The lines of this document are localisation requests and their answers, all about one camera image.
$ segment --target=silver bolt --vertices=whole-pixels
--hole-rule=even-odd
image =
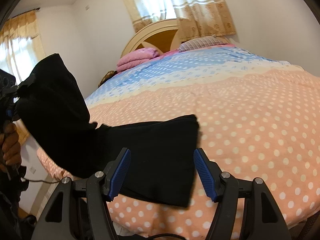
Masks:
[[[230,178],[230,173],[224,171],[223,173],[221,173],[221,176],[222,176],[223,178],[227,179],[227,178]]]
[[[70,181],[70,178],[69,178],[69,177],[64,177],[64,178],[61,180],[61,182],[62,182],[63,184],[67,184],[69,181]]]
[[[263,183],[263,179],[255,178],[255,182],[258,183],[258,184],[262,184]]]
[[[95,174],[94,174],[97,178],[101,178],[104,174],[102,171],[97,171]]]

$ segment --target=hand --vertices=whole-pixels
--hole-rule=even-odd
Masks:
[[[21,165],[21,146],[19,143],[19,135],[17,133],[17,127],[13,123],[9,123],[5,128],[7,138],[4,140],[4,134],[0,134],[0,146],[4,153],[3,159],[6,165]],[[0,164],[0,170],[5,172],[4,165]]]

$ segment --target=polka dot bedsheet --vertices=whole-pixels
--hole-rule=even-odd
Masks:
[[[288,62],[233,46],[214,46],[144,63],[107,81],[86,102],[91,120],[111,126],[195,114],[200,147],[236,178],[261,177],[288,226],[320,209],[320,79]],[[55,178],[71,176],[43,150]],[[239,199],[232,238],[239,237]],[[196,175],[186,209],[119,195],[113,221],[142,236],[176,233],[203,239],[217,205]]]

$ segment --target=beige patterned curtain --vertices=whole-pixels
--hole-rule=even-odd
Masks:
[[[34,11],[11,18],[4,24],[0,31],[0,69],[14,75],[17,84],[25,80],[44,57]],[[22,145],[29,133],[21,120],[16,126]]]
[[[123,0],[135,32],[165,19],[176,18],[171,0]]]
[[[171,0],[180,40],[236,34],[225,0]]]

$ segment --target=headboard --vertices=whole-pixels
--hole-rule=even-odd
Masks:
[[[229,42],[228,38],[224,36],[217,37],[217,39]],[[178,49],[180,44],[177,20],[162,20],[138,31],[125,46],[121,57],[141,48],[156,48],[160,54],[163,54]]]

